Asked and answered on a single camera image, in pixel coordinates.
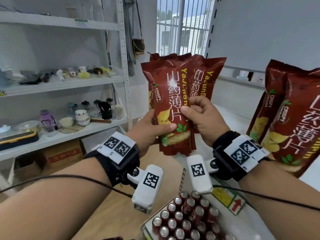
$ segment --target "hand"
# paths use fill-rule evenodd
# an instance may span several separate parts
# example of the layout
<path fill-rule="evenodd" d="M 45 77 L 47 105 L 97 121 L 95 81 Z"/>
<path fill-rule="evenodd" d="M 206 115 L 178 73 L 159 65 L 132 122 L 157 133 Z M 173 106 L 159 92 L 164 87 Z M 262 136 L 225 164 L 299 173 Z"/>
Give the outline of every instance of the hand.
<path fill-rule="evenodd" d="M 218 109 L 206 97 L 191 97 L 190 104 L 200 104 L 200 106 L 182 106 L 181 113 L 193 121 L 193 125 L 199 130 L 203 141 L 212 147 L 221 135 L 230 130 L 229 126 Z"/>
<path fill-rule="evenodd" d="M 151 110 L 126 134 L 136 142 L 140 158 L 143 157 L 157 136 L 168 134 L 177 128 L 176 124 L 153 125 L 151 123 L 155 110 Z"/>

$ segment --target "white shelf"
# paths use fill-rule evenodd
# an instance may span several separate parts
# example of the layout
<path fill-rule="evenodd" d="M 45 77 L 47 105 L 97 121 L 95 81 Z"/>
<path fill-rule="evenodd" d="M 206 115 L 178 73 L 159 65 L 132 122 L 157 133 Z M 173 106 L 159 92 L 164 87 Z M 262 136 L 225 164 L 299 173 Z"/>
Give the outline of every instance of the white shelf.
<path fill-rule="evenodd" d="M 72 134 L 63 134 L 58 132 L 56 135 L 52 137 L 46 136 L 43 133 L 43 131 L 41 131 L 39 133 L 39 140 L 36 142 L 0 151 L 0 161 L 3 161 L 11 157 L 17 157 L 25 153 L 33 152 L 45 147 L 49 147 L 65 141 L 69 141 L 75 138 L 83 137 L 92 133 L 103 131 L 118 125 L 122 125 L 127 122 L 128 120 L 126 117 L 123 117 L 121 120 L 113 119 L 112 123 L 110 124 L 91 122 L 89 125 L 87 125 L 83 130 L 79 132 L 75 132 Z"/>
<path fill-rule="evenodd" d="M 49 92 L 70 88 L 81 88 L 94 85 L 110 84 L 123 81 L 124 77 L 120 75 L 114 75 L 111 77 L 102 76 L 101 78 L 99 78 L 96 74 L 91 74 L 91 77 L 89 79 L 66 77 L 64 81 L 60 81 L 57 78 L 54 81 L 49 81 L 47 83 L 41 82 L 36 85 L 15 84 L 8 88 L 0 88 L 0 91 L 4 91 L 2 93 L 6 94 L 4 96 L 0 96 L 0 98 L 30 93 Z"/>
<path fill-rule="evenodd" d="M 226 76 L 218 76 L 218 78 L 223 79 L 223 80 L 229 80 L 229 81 L 232 81 L 232 82 L 247 84 L 247 85 L 250 85 L 250 86 L 253 86 L 253 87 L 258 87 L 258 88 L 265 89 L 265 85 L 264 84 L 260 84 L 260 83 L 255 83 L 255 82 L 251 82 L 251 81 L 244 81 L 244 80 L 240 80 L 240 79 L 236 79 L 236 78 L 232 78 L 232 77 L 226 77 Z"/>
<path fill-rule="evenodd" d="M 119 31 L 117 23 L 81 20 L 67 17 L 45 16 L 40 14 L 27 14 L 19 12 L 0 11 L 2 24 L 29 24 L 69 28 L 102 29 Z"/>

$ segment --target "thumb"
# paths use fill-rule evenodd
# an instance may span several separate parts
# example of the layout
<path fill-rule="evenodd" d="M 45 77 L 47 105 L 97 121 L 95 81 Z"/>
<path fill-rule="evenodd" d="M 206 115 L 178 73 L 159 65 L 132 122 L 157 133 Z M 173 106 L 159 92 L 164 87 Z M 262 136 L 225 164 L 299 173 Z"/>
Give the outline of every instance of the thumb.
<path fill-rule="evenodd" d="M 156 136 L 161 136 L 161 135 L 168 134 L 168 133 L 174 131 L 177 128 L 177 125 L 170 123 L 170 124 L 154 125 L 153 127 L 154 127 L 154 129 L 153 129 L 154 134 Z"/>
<path fill-rule="evenodd" d="M 186 116 L 188 119 L 192 120 L 195 124 L 199 124 L 201 113 L 198 113 L 194 109 L 183 105 L 181 107 L 181 113 Z"/>

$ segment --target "person's right hand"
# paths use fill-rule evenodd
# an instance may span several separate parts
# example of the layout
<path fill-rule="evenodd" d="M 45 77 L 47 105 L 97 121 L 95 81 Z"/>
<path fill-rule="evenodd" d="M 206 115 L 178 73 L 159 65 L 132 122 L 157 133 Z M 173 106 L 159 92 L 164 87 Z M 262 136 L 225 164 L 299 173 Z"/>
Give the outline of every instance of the person's right hand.
<path fill-rule="evenodd" d="M 210 147 L 224 133 L 230 130 L 218 109 L 203 96 L 190 98 L 191 107 L 182 106 L 181 113 L 193 121 L 203 141 Z"/>

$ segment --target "can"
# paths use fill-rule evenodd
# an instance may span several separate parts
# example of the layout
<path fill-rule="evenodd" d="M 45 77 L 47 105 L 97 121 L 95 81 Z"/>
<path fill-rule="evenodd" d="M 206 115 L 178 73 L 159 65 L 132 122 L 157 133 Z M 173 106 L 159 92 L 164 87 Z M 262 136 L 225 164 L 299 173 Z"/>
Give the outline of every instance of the can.
<path fill-rule="evenodd" d="M 220 228 L 220 226 L 219 226 L 218 223 L 216 223 L 216 222 L 213 223 L 213 224 L 211 225 L 211 228 L 212 228 L 212 231 L 213 231 L 213 233 L 214 233 L 215 235 L 220 234 L 221 228 Z"/>
<path fill-rule="evenodd" d="M 194 201 L 196 202 L 196 204 L 198 205 L 201 196 L 200 196 L 196 191 L 192 191 L 192 192 L 191 192 L 191 198 L 193 198 Z"/>
<path fill-rule="evenodd" d="M 203 218 L 203 215 L 205 214 L 204 210 L 202 209 L 201 206 L 196 206 L 189 216 L 189 220 L 191 223 L 196 224 L 201 221 Z"/>
<path fill-rule="evenodd" d="M 162 226 L 166 226 L 168 224 L 168 220 L 169 220 L 169 211 L 167 211 L 167 210 L 161 211 L 160 218 L 162 221 Z"/>
<path fill-rule="evenodd" d="M 160 228 L 161 228 L 161 218 L 157 216 L 152 220 L 152 231 L 155 234 L 159 234 Z"/>
<path fill-rule="evenodd" d="M 168 220 L 168 229 L 170 236 L 174 236 L 174 231 L 177 229 L 177 222 L 175 219 L 170 218 Z"/>
<path fill-rule="evenodd" d="M 202 209 L 204 210 L 204 212 L 207 213 L 207 211 L 209 210 L 209 206 L 210 206 L 209 201 L 207 201 L 206 199 L 201 199 L 199 206 L 201 206 Z"/>
<path fill-rule="evenodd" d="M 181 211 L 176 211 L 175 214 L 174 214 L 174 219 L 176 220 L 177 225 L 181 226 L 182 225 L 182 220 L 183 220 L 182 212 Z"/>
<path fill-rule="evenodd" d="M 224 240 L 236 240 L 236 238 L 232 234 L 226 234 Z"/>
<path fill-rule="evenodd" d="M 180 198 L 182 199 L 182 204 L 186 201 L 186 199 L 189 197 L 188 193 L 186 191 L 182 191 L 180 193 Z"/>
<path fill-rule="evenodd" d="M 174 213 L 176 212 L 176 206 L 175 204 L 173 203 L 170 203 L 168 206 L 167 206 L 167 211 L 169 212 L 169 216 L 171 218 L 174 217 Z"/>
<path fill-rule="evenodd" d="M 173 199 L 173 203 L 175 204 L 176 206 L 176 210 L 177 211 L 180 211 L 181 210 L 181 206 L 182 206 L 182 199 L 180 197 L 175 197 Z"/>
<path fill-rule="evenodd" d="M 207 230 L 206 225 L 202 221 L 200 221 L 199 223 L 197 223 L 196 228 L 197 228 L 198 232 L 200 233 L 200 235 L 203 235 L 203 237 L 204 237 L 206 230 Z"/>
<path fill-rule="evenodd" d="M 166 226 L 162 226 L 159 231 L 159 240 L 167 240 L 169 237 L 169 229 Z"/>
<path fill-rule="evenodd" d="M 195 208 L 196 202 L 192 198 L 187 198 L 181 209 L 184 215 L 190 214 Z"/>
<path fill-rule="evenodd" d="M 208 210 L 208 215 L 206 219 L 206 223 L 215 223 L 217 222 L 217 217 L 219 216 L 219 211 L 215 207 L 210 207 Z"/>
<path fill-rule="evenodd" d="M 190 233 L 191 240 L 200 240 L 200 234 L 197 230 L 192 230 Z"/>
<path fill-rule="evenodd" d="M 177 240 L 183 240 L 184 239 L 184 231 L 181 228 L 177 228 L 174 232 L 174 237 Z"/>
<path fill-rule="evenodd" d="M 182 221 L 182 229 L 184 231 L 184 235 L 186 237 L 190 237 L 190 231 L 191 231 L 191 222 L 188 220 Z"/>
<path fill-rule="evenodd" d="M 205 234 L 205 239 L 206 239 L 206 240 L 216 240 L 216 236 L 214 235 L 213 232 L 207 232 L 207 233 Z"/>

